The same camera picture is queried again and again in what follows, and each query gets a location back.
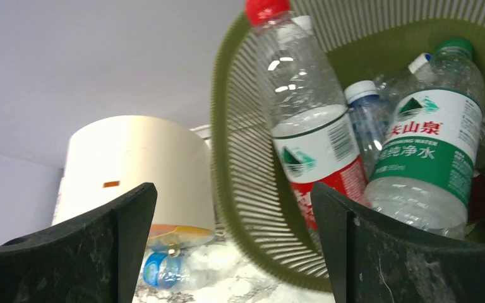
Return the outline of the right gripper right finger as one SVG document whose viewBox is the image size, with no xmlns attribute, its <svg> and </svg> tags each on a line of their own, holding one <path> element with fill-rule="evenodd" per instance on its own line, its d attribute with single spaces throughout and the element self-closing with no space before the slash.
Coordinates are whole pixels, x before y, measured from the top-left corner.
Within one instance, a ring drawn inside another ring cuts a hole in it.
<svg viewBox="0 0 485 303">
<path fill-rule="evenodd" d="M 311 201 L 336 302 L 485 302 L 485 244 L 411 227 L 321 182 Z"/>
</svg>

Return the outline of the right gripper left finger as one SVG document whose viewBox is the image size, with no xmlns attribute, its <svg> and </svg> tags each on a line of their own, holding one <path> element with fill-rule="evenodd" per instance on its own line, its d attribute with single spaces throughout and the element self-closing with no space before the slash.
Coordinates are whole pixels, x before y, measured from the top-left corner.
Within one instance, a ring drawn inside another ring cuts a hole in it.
<svg viewBox="0 0 485 303">
<path fill-rule="evenodd" d="M 0 246 L 0 302 L 131 302 L 157 190 L 146 182 Z"/>
</svg>

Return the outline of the blue label clear bottle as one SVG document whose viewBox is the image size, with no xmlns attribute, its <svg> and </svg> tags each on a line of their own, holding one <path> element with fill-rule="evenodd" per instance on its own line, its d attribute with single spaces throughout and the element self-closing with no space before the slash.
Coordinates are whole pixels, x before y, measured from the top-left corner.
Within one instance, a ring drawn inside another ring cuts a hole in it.
<svg viewBox="0 0 485 303">
<path fill-rule="evenodd" d="M 176 292 L 209 287 L 223 278 L 223 273 L 210 268 L 201 269 L 185 255 L 153 252 L 144 262 L 142 277 L 153 288 Z"/>
</svg>

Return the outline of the green label Nongfu bottle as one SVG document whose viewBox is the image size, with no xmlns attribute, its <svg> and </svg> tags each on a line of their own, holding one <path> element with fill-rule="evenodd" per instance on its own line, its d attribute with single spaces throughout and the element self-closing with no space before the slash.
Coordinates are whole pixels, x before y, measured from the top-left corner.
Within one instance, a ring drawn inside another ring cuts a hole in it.
<svg viewBox="0 0 485 303">
<path fill-rule="evenodd" d="M 442 42 L 393 113 L 361 203 L 415 228 L 465 237 L 485 83 L 464 38 Z"/>
</svg>

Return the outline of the red label Nongfu bottle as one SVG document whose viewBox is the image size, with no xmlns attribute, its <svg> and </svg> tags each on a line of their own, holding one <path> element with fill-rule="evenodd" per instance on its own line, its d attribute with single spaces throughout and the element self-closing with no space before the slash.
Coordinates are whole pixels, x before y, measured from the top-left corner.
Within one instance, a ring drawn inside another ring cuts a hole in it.
<svg viewBox="0 0 485 303">
<path fill-rule="evenodd" d="M 288 1 L 246 1 L 256 35 L 256 80 L 273 145 L 311 233 L 311 190 L 322 182 L 358 201 L 366 173 L 343 90 L 314 34 Z"/>
</svg>

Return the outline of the clear blue tinted bottle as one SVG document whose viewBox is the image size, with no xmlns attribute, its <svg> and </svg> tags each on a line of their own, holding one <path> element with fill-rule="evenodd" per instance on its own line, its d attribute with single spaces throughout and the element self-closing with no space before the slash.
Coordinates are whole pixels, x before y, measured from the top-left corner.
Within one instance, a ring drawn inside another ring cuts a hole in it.
<svg viewBox="0 0 485 303">
<path fill-rule="evenodd" d="M 366 176 L 370 177 L 391 120 L 391 104 L 380 97 L 371 80 L 351 84 L 344 95 Z"/>
</svg>

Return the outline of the white label bottle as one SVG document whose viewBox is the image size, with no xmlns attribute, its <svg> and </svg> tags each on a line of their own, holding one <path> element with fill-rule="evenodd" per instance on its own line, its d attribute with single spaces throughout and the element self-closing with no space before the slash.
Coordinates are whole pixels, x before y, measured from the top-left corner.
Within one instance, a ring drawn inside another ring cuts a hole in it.
<svg viewBox="0 0 485 303">
<path fill-rule="evenodd" d="M 398 102 L 417 88 L 421 88 L 431 78 L 427 75 L 419 75 L 420 68 L 427 65 L 432 55 L 423 52 L 419 54 L 405 69 L 379 74 L 372 82 L 379 96 L 378 101 L 371 113 L 391 113 Z"/>
</svg>

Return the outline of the red gold label bottle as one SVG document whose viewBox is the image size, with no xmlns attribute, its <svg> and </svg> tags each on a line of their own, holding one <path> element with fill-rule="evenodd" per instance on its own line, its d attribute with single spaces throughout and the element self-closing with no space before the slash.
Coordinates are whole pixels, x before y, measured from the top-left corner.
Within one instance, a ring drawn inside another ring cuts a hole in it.
<svg viewBox="0 0 485 303">
<path fill-rule="evenodd" d="M 485 177 L 478 170 L 475 170 L 470 190 L 466 227 L 471 229 L 475 224 L 483 220 L 485 220 Z"/>
</svg>

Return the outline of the dark green label bottle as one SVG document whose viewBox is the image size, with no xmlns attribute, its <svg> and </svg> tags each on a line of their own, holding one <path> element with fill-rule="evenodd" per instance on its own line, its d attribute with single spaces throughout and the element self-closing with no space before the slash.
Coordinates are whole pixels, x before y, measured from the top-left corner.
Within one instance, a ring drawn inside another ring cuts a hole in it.
<svg viewBox="0 0 485 303">
<path fill-rule="evenodd" d="M 302 29 L 308 32 L 310 35 L 314 34 L 313 21 L 309 15 L 301 15 L 291 18 L 291 20 L 299 25 Z"/>
</svg>

